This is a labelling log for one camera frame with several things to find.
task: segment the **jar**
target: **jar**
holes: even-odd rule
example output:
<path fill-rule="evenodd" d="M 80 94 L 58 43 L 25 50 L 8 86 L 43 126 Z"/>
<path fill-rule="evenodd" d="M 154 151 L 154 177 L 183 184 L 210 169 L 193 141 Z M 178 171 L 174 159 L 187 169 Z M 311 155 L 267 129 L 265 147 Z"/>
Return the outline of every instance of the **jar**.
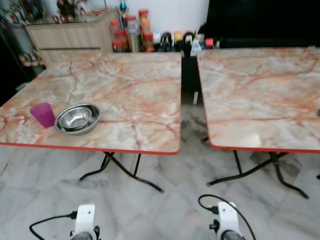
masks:
<path fill-rule="evenodd" d="M 143 49 L 146 53 L 155 51 L 153 34 L 143 34 Z"/>
<path fill-rule="evenodd" d="M 126 31 L 129 34 L 135 34 L 139 32 L 137 18 L 135 16 L 126 17 Z"/>
<path fill-rule="evenodd" d="M 141 27 L 142 27 L 142 34 L 144 34 L 144 35 L 150 35 L 151 34 L 150 19 L 143 18 L 141 20 Z"/>
<path fill-rule="evenodd" d="M 139 9 L 139 17 L 140 17 L 140 22 L 142 22 L 142 19 L 147 19 L 149 15 L 149 10 L 148 9 Z"/>
<path fill-rule="evenodd" d="M 124 53 L 125 52 L 125 43 L 123 41 L 113 41 L 112 47 L 113 47 L 114 53 Z"/>
<path fill-rule="evenodd" d="M 125 16 L 124 17 L 124 19 L 123 19 L 124 21 L 123 22 L 124 22 L 124 29 L 125 30 L 127 30 L 127 28 L 128 28 L 128 20 L 129 19 L 133 19 L 133 18 L 135 18 L 135 16 Z"/>
<path fill-rule="evenodd" d="M 110 26 L 110 34 L 111 34 L 111 39 L 113 42 L 118 40 L 116 37 L 116 32 L 118 32 L 120 30 L 121 30 L 121 27 L 120 27 L 119 21 L 112 21 L 111 26 Z"/>
<path fill-rule="evenodd" d="M 124 51 L 128 52 L 128 40 L 127 40 L 127 33 L 126 30 L 120 30 L 115 33 L 115 36 L 118 40 L 124 42 Z"/>
<path fill-rule="evenodd" d="M 153 32 L 153 43 L 154 44 L 160 44 L 161 42 L 161 33 L 159 31 Z"/>

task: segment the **black metal table leg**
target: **black metal table leg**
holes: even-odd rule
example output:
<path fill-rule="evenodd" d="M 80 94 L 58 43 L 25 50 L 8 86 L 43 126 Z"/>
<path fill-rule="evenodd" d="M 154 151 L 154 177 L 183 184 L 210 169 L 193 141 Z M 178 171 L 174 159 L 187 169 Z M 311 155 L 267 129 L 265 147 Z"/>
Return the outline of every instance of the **black metal table leg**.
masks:
<path fill-rule="evenodd" d="M 148 181 L 148 180 L 145 180 L 143 178 L 140 178 L 138 176 L 136 176 L 137 174 L 137 171 L 138 171 L 138 166 L 139 166 L 139 162 L 140 162 L 140 157 L 141 157 L 141 154 L 139 154 L 138 156 L 138 159 L 136 161 L 136 165 L 135 165 L 135 170 L 134 170 L 134 174 L 132 174 L 131 172 L 129 172 L 113 155 L 110 155 L 109 153 L 106 153 L 106 155 L 108 155 L 111 160 L 119 167 L 121 168 L 122 171 L 124 171 L 127 175 L 129 175 L 130 177 L 132 177 L 133 179 L 135 180 L 138 180 L 144 184 L 148 184 L 149 186 L 155 188 L 156 190 L 158 190 L 160 193 L 163 193 L 164 190 L 162 188 L 160 188 L 159 186 L 155 185 L 154 183 Z"/>
<path fill-rule="evenodd" d="M 238 153 L 236 150 L 233 150 L 233 154 L 234 154 L 234 158 L 235 158 L 235 161 L 236 161 L 236 165 L 239 169 L 239 173 L 242 174 L 242 168 L 241 168 L 241 164 L 240 164 L 240 161 L 239 161 L 239 157 L 238 157 Z"/>
<path fill-rule="evenodd" d="M 275 168 L 275 172 L 276 172 L 276 175 L 280 181 L 280 183 L 282 183 L 283 185 L 285 185 L 286 187 L 290 188 L 290 189 L 293 189 L 293 190 L 296 190 L 298 191 L 305 199 L 309 199 L 310 197 L 303 191 L 301 190 L 300 188 L 290 184 L 290 183 L 287 183 L 285 180 L 284 180 L 284 177 L 281 173 L 281 169 L 280 169 L 280 166 L 279 166 L 279 161 L 278 161 L 278 157 L 277 155 L 274 153 L 274 152 L 269 152 L 269 155 L 271 157 L 271 160 L 273 162 L 273 165 L 274 165 L 274 168 Z"/>
<path fill-rule="evenodd" d="M 96 170 L 96 171 L 92 171 L 92 172 L 88 172 L 85 175 L 83 175 L 82 177 L 80 177 L 80 181 L 82 181 L 83 179 L 85 179 L 86 177 L 89 177 L 91 175 L 94 174 L 98 174 L 101 173 L 103 170 L 106 169 L 106 167 L 108 166 L 108 164 L 110 163 L 111 158 L 108 157 L 107 155 L 104 156 L 103 162 L 101 164 L 100 169 Z"/>
<path fill-rule="evenodd" d="M 281 158 L 283 157 L 284 155 L 287 155 L 286 152 L 281 152 L 277 155 L 277 158 Z M 222 183 L 222 182 L 225 182 L 225 181 L 229 181 L 229 180 L 234 180 L 234 179 L 240 179 L 240 178 L 243 178 L 243 177 L 246 177 L 250 174 L 253 174 L 254 172 L 258 171 L 259 169 L 262 169 L 263 167 L 271 164 L 273 161 L 272 159 L 270 158 L 269 160 L 267 161 L 264 161 L 263 163 L 259 164 L 258 166 L 252 168 L 251 170 L 249 171 L 246 171 L 244 173 L 241 173 L 241 174 L 238 174 L 238 175 L 234 175 L 234 176 L 229 176 L 229 177 L 224 177 L 224 178 L 220 178 L 220 179 L 217 179 L 217 180 L 214 180 L 214 181 L 211 181 L 211 182 L 208 182 L 206 185 L 208 187 L 214 185 L 214 184 L 218 184 L 218 183 Z"/>

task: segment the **stainless steel bowl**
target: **stainless steel bowl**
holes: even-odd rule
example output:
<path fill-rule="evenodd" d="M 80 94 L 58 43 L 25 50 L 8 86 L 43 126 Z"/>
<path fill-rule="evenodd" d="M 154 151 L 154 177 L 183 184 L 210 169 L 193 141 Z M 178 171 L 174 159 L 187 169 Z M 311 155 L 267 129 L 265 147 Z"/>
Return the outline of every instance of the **stainless steel bowl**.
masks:
<path fill-rule="evenodd" d="M 91 110 L 92 115 L 89 118 L 87 125 L 84 128 L 79 129 L 79 130 L 69 130 L 69 129 L 63 127 L 62 124 L 60 123 L 60 118 L 61 118 L 62 114 L 71 108 L 78 108 L 78 107 L 88 108 L 89 110 Z M 68 135 L 82 135 L 82 134 L 86 134 L 86 133 L 90 132 L 97 125 L 97 123 L 101 117 L 99 108 L 93 104 L 75 105 L 75 106 L 67 108 L 65 111 L 61 112 L 57 116 L 57 118 L 55 119 L 55 122 L 54 122 L 54 127 L 60 133 L 64 133 L 64 134 L 68 134 Z"/>
<path fill-rule="evenodd" d="M 80 130 L 88 124 L 91 116 L 92 111 L 88 107 L 70 107 L 63 112 L 59 123 L 68 131 Z"/>

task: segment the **glass shelf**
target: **glass shelf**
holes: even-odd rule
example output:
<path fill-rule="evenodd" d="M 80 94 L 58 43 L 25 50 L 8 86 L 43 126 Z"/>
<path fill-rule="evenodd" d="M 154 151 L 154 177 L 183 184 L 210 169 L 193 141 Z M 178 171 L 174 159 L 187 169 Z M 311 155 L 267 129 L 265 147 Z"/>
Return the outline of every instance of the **glass shelf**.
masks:
<path fill-rule="evenodd" d="M 58 25 L 58 24 L 76 24 L 76 23 L 96 23 L 103 16 L 105 16 L 108 13 L 110 13 L 111 11 L 113 11 L 116 8 L 117 7 L 110 7 L 110 8 L 104 9 L 104 11 L 99 15 L 92 14 L 92 15 L 86 16 L 86 17 L 81 17 L 79 15 L 76 15 L 73 18 L 73 21 L 68 21 L 68 22 L 62 22 L 61 19 L 60 19 L 60 14 L 57 13 L 56 16 L 58 16 L 58 18 L 59 18 L 59 23 L 55 23 L 53 18 L 52 18 L 52 16 L 47 16 L 45 18 L 41 18 L 41 19 L 32 21 L 30 23 L 30 25 L 31 26 L 36 26 L 36 25 L 49 25 L 49 24 Z"/>

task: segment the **trophy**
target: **trophy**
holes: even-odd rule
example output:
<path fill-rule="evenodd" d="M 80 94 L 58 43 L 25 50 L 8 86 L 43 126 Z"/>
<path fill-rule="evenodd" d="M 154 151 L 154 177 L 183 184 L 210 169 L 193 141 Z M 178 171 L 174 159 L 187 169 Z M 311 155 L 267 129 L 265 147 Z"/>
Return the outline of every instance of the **trophy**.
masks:
<path fill-rule="evenodd" d="M 128 12 L 127 4 L 125 3 L 125 0 L 121 0 L 120 5 L 118 7 L 118 11 L 121 14 L 121 25 L 124 28 L 125 27 L 125 17 L 126 13 Z"/>

